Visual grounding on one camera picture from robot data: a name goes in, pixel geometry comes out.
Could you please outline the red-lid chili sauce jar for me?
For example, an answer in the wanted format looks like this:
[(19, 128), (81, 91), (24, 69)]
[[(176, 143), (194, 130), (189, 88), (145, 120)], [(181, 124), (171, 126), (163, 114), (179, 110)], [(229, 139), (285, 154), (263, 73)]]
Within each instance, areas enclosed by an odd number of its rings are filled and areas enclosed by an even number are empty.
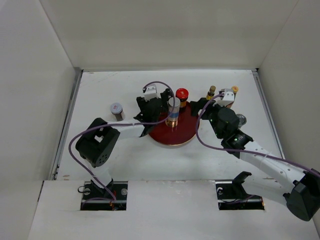
[(187, 106), (189, 91), (186, 88), (178, 88), (175, 92), (175, 97), (180, 100), (180, 110), (184, 111)]

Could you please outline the silver-lid blue-label jar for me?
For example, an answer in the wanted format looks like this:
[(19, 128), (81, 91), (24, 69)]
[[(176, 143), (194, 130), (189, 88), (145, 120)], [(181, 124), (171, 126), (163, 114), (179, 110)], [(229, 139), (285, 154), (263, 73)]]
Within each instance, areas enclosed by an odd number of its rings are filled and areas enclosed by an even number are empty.
[(168, 117), (166, 119), (168, 127), (174, 128), (178, 125), (180, 105), (181, 101), (177, 97), (171, 97), (168, 100)]

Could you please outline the green-label red sauce bottle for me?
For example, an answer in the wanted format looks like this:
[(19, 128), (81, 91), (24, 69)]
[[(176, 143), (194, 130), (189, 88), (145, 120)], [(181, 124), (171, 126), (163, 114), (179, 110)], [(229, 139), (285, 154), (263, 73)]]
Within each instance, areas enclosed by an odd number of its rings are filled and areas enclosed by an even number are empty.
[(239, 88), (234, 85), (234, 86), (231, 87), (231, 89), (232, 89), (232, 92), (233, 92), (233, 100), (235, 100), (236, 99), (236, 95), (237, 95), (237, 93), (239, 91)]

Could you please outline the grey-top white salt grinder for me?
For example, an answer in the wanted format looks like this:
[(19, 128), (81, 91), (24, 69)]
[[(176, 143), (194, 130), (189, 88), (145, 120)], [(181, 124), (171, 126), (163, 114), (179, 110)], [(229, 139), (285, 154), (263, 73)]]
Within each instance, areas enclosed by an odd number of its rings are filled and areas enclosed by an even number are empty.
[(238, 128), (240, 129), (242, 126), (244, 126), (247, 123), (247, 118), (240, 113), (238, 113), (236, 116), (239, 119)]

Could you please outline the white-lid dark spice jar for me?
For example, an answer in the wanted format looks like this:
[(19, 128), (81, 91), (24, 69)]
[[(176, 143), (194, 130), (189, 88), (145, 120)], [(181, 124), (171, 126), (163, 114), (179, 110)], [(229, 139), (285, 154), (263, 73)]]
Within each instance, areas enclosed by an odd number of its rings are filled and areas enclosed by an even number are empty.
[(123, 106), (120, 103), (112, 103), (109, 108), (117, 122), (124, 120)]

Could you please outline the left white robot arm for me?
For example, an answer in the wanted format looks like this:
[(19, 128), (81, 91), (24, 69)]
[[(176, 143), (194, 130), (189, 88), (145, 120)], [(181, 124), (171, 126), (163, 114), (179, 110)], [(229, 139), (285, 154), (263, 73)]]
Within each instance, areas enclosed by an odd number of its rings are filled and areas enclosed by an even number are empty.
[(109, 159), (117, 141), (129, 138), (142, 138), (149, 135), (155, 127), (163, 123), (161, 119), (169, 110), (168, 101), (173, 97), (171, 88), (166, 88), (160, 95), (157, 94), (155, 85), (151, 84), (143, 88), (143, 97), (137, 97), (136, 102), (140, 112), (128, 121), (106, 122), (102, 118), (96, 118), (87, 130), (72, 139), (76, 141), (75, 149), (80, 157), (86, 160), (87, 165), (80, 163), (91, 175), (91, 184), (100, 199), (114, 199), (112, 192), (113, 179), (109, 171), (102, 173), (97, 171)]

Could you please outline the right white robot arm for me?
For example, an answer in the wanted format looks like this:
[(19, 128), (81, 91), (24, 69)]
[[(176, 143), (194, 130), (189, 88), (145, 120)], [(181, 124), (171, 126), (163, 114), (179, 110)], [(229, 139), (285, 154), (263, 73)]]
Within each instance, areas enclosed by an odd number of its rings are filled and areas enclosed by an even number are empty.
[(253, 179), (247, 183), (238, 175), (233, 180), (233, 194), (238, 198), (251, 194), (272, 199), (286, 206), (298, 219), (310, 221), (320, 209), (319, 171), (276, 157), (265, 150), (241, 131), (236, 113), (224, 106), (222, 95), (218, 97), (218, 101), (204, 97), (191, 101), (191, 115), (197, 116), (198, 121), (209, 121), (215, 136), (221, 140), (221, 151), (255, 166), (276, 181), (271, 184), (266, 180)]

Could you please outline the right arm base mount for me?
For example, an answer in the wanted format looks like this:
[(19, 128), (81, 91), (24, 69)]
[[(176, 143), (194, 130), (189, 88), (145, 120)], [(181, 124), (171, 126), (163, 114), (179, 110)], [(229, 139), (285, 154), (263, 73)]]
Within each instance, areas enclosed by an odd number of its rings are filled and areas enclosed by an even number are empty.
[(215, 181), (217, 204), (221, 211), (265, 210), (261, 196), (247, 194), (242, 184), (250, 172), (243, 171), (234, 179)]

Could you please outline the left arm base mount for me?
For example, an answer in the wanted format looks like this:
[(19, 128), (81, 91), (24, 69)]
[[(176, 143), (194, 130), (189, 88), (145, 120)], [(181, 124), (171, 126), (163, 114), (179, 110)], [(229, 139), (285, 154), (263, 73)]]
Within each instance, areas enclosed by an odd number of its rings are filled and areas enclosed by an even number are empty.
[(107, 188), (116, 200), (104, 188), (98, 187), (92, 180), (78, 187), (81, 194), (81, 211), (125, 211), (128, 197), (127, 181), (112, 181)]

